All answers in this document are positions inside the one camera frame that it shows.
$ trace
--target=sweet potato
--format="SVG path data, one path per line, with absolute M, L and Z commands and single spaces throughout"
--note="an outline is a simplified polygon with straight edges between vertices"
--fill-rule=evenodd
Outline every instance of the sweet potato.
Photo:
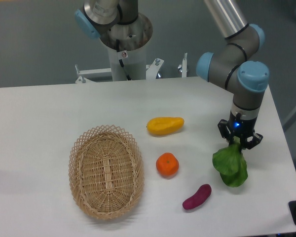
M 185 200 L 182 204 L 185 210 L 194 209 L 200 205 L 202 205 L 206 199 L 211 195 L 212 188 L 209 184 L 202 185 L 197 192 Z

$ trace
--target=blue light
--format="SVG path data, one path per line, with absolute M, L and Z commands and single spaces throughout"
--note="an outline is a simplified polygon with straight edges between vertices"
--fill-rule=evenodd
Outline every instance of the blue light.
M 235 122 L 235 123 L 234 123 L 234 127 L 235 127 L 235 128 L 237 128 L 237 127 L 239 127 L 239 126 L 240 126 L 240 123 L 238 123 L 238 122 Z

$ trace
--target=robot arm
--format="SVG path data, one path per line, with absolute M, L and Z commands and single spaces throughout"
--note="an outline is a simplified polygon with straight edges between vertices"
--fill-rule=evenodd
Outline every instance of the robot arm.
M 257 25 L 248 24 L 234 0 L 204 1 L 227 44 L 220 54 L 203 54 L 196 72 L 234 94 L 229 120 L 222 119 L 218 127 L 230 144 L 238 137 L 243 149 L 251 149 L 263 138 L 255 133 L 254 127 L 268 85 L 269 70 L 261 62 L 247 60 L 263 45 L 264 32 Z
M 84 33 L 96 39 L 116 24 L 133 23 L 138 18 L 138 0 L 86 0 L 74 15 Z

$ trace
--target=woven basket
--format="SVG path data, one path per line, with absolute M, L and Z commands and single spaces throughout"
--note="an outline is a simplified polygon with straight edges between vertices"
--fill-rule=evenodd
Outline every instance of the woven basket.
M 108 220 L 131 210 L 144 187 L 141 153 L 131 134 L 100 126 L 81 135 L 69 162 L 74 200 L 87 215 Z

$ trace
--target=lettuce leaf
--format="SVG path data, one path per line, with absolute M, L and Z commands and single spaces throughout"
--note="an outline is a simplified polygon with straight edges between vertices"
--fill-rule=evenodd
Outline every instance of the lettuce leaf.
M 240 158 L 240 169 L 237 173 L 233 175 L 223 175 L 221 174 L 222 181 L 229 187 L 239 187 L 248 178 L 247 173 L 247 162 L 245 161 L 243 155 Z
M 240 144 L 234 143 L 213 154 L 214 168 L 222 175 L 235 175 L 240 169 Z

